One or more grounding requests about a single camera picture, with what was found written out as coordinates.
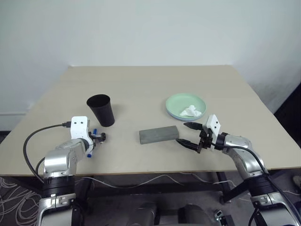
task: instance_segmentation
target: green plate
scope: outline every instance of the green plate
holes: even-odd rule
[[[200,111],[202,114],[198,117],[180,116],[180,113],[190,105],[194,105],[196,110]],[[171,116],[178,120],[194,121],[205,114],[206,104],[201,98],[192,93],[178,93],[167,99],[166,110]]]

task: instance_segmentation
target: white cable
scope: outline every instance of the white cable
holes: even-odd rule
[[[93,185],[93,188],[92,188],[92,191],[93,191],[95,189],[94,181],[92,181],[92,185]]]
[[[3,178],[0,178],[0,186],[4,187],[4,188],[12,188],[12,187],[16,187],[16,184],[10,184],[5,182],[5,180]]]
[[[194,174],[194,173],[181,173],[181,174],[190,174],[190,175],[193,175],[193,176],[196,177],[198,180],[200,180],[200,181],[202,181],[202,182],[204,182],[204,183],[212,183],[212,184],[214,184],[214,185],[220,184],[220,183],[231,182],[232,185],[233,185],[234,187],[236,187],[236,185],[233,183],[232,180],[225,180],[225,181],[212,182],[212,181],[206,181],[206,180],[200,178],[198,175],[196,175],[196,174]]]
[[[37,221],[37,213],[38,210],[33,212],[30,216],[24,216],[23,213],[32,210],[33,207],[38,207],[38,204],[33,199],[34,196],[38,196],[40,198],[39,194],[36,194],[34,192],[29,192],[27,195],[24,196],[24,198],[20,201],[15,214],[15,220],[17,225],[19,226],[33,226],[36,224]],[[33,201],[34,205],[26,210],[22,210],[23,205],[26,203],[26,201]]]
[[[289,194],[293,194],[293,195],[297,195],[297,196],[301,195],[299,193],[294,193],[294,192],[291,192],[291,191],[288,191],[288,190],[284,190],[283,192],[286,192],[286,193],[289,193]]]
[[[251,202],[251,200],[247,200],[247,199],[243,199],[243,198],[239,198],[242,201],[246,201],[246,202]]]
[[[16,210],[16,214],[15,214],[15,220],[18,226],[33,226],[36,224],[36,220],[37,220],[37,213],[38,213],[38,209],[36,209],[35,211],[33,211],[30,215],[28,215],[28,211],[32,210],[33,208],[37,208],[38,204],[36,203],[35,199],[33,199],[33,197],[37,196],[40,198],[39,194],[36,194],[34,192],[28,191],[28,190],[24,190],[20,193],[16,193],[16,191],[18,191],[18,189],[20,188],[19,186],[15,185],[15,184],[9,184],[7,182],[5,182],[5,180],[3,178],[0,178],[0,186],[4,187],[4,188],[14,188],[16,187],[11,193],[10,195],[6,198],[3,199],[0,196],[0,222],[3,221],[3,218],[6,214],[11,213],[12,211]],[[13,201],[15,202],[15,204],[13,206],[11,206],[9,209],[5,209],[5,203]],[[31,207],[27,208],[27,209],[22,209],[22,207],[24,206],[24,204],[27,201],[32,201],[34,203],[34,205],[32,205]]]
[[[233,183],[232,180],[219,181],[219,182],[215,182],[215,183],[213,183],[213,184],[216,185],[216,184],[221,184],[221,183],[226,183],[226,182],[231,182],[232,185],[233,185],[234,187],[236,187],[236,185]]]
[[[99,182],[99,183],[101,183],[101,184],[103,184],[103,185],[106,185],[106,186],[108,186],[108,187],[112,187],[112,188],[135,188],[135,187],[139,187],[139,186],[142,186],[142,185],[144,185],[144,184],[147,184],[147,183],[149,183],[149,182],[151,182],[151,181],[153,181],[153,180],[155,180],[155,179],[158,179],[158,178],[161,178],[161,177],[168,177],[168,178],[170,178],[171,180],[173,180],[174,182],[176,182],[177,184],[180,184],[180,185],[182,185],[182,186],[184,186],[184,184],[181,184],[180,182],[178,182],[178,181],[176,181],[175,179],[173,179],[171,176],[169,176],[169,175],[167,175],[167,174],[163,174],[163,175],[160,175],[160,176],[157,176],[157,177],[155,177],[155,178],[153,178],[153,179],[150,179],[150,180],[148,180],[148,181],[145,181],[145,182],[143,182],[143,183],[141,183],[141,184],[138,184],[138,185],[135,185],[135,186],[128,186],[128,187],[121,187],[121,186],[113,186],[113,185],[110,185],[110,184],[107,184],[107,183],[105,183],[105,182],[103,182],[103,181],[101,181],[101,180],[97,180],[97,179],[95,179],[95,178],[90,178],[90,177],[83,177],[83,179],[91,179],[91,180],[94,180],[94,181],[97,181],[97,182]]]

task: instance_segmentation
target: white wall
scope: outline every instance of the white wall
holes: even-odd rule
[[[26,112],[68,65],[234,65],[275,112],[301,81],[300,11],[300,0],[2,0],[0,115]],[[0,116],[0,130],[20,118]]]

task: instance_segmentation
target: gray block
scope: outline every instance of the gray block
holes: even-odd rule
[[[167,126],[155,129],[139,131],[140,144],[148,144],[165,140],[175,140],[179,138],[179,131],[176,126]]]

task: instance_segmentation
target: white tissue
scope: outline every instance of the white tissue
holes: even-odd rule
[[[194,105],[190,105],[180,113],[180,116],[199,117],[202,113],[196,110]]]

